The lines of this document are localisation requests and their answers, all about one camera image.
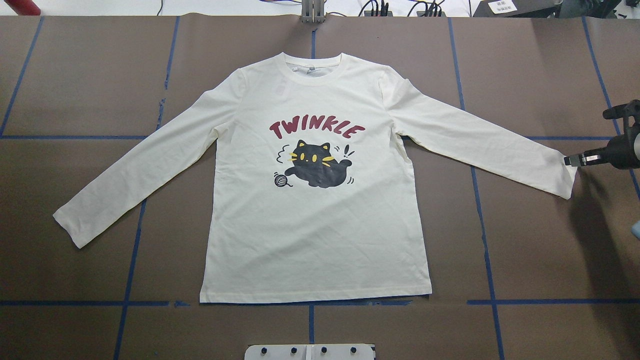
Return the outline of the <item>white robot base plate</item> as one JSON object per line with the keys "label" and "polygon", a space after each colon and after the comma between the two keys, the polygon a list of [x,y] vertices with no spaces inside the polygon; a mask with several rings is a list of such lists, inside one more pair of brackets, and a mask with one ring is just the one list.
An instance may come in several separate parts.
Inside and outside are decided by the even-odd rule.
{"label": "white robot base plate", "polygon": [[374,344],[255,344],[247,347],[245,360],[375,360]]}

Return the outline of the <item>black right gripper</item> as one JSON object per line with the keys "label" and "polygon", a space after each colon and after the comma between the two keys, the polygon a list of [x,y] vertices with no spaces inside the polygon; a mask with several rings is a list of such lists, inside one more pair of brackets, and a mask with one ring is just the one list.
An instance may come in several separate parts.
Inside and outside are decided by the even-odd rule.
{"label": "black right gripper", "polygon": [[609,163],[619,170],[640,168],[640,101],[631,100],[627,104],[615,105],[602,111],[605,120],[622,118],[622,134],[613,137],[601,153],[576,153],[565,156],[566,166],[585,167]]}

